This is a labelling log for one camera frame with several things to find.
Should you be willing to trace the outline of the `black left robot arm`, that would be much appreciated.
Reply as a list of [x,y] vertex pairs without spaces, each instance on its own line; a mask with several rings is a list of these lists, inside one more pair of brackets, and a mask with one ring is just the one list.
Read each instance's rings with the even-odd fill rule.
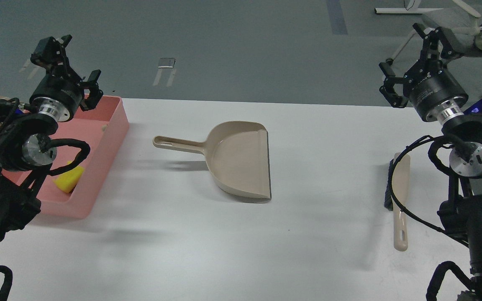
[[28,103],[0,99],[0,242],[40,213],[38,193],[46,177],[76,168],[91,151],[81,140],[51,138],[60,122],[72,120],[78,109],[95,109],[103,97],[100,70],[86,79],[70,66],[71,40],[67,35],[39,41],[30,60],[46,74]]

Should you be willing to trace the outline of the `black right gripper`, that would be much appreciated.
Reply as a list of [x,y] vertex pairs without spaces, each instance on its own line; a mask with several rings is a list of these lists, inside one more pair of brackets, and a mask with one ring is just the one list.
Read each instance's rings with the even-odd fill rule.
[[[444,27],[437,27],[426,33],[427,27],[414,23],[413,29],[422,38],[423,45],[418,61],[402,77],[396,76],[392,65],[394,59],[379,63],[384,78],[379,92],[392,108],[405,108],[409,101],[424,122],[434,122],[432,111],[447,101],[462,107],[469,96],[448,71],[443,61],[463,57],[463,44],[455,34]],[[403,86],[403,95],[396,92],[396,84]]]

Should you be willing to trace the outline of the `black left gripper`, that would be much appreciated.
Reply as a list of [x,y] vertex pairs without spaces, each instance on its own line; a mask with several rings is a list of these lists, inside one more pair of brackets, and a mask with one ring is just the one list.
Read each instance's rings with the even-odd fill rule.
[[44,38],[31,54],[31,63],[42,67],[46,75],[29,98],[29,104],[57,122],[72,120],[79,105],[82,111],[94,110],[103,97],[98,83],[101,70],[93,70],[88,80],[79,85],[67,79],[71,72],[66,47],[71,40],[71,35]]

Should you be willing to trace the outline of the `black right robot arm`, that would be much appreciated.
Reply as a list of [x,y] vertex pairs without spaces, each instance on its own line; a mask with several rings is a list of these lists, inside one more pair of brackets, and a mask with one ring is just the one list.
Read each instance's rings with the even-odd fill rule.
[[[463,284],[458,301],[482,301],[482,95],[469,108],[469,97],[449,72],[449,63],[461,57],[482,56],[482,26],[449,29],[413,25],[422,40],[419,58],[402,76],[392,69],[394,57],[379,64],[383,84],[379,91],[393,108],[413,105],[424,122],[439,122],[442,134],[422,136],[390,162],[384,207],[395,215],[395,238],[406,246],[404,218],[446,235],[469,250],[470,272],[454,262],[440,263],[427,286],[426,300],[436,301],[448,272]],[[440,226],[425,221],[406,206],[409,190],[409,153],[428,144],[427,157],[448,178],[448,196],[440,203]]]

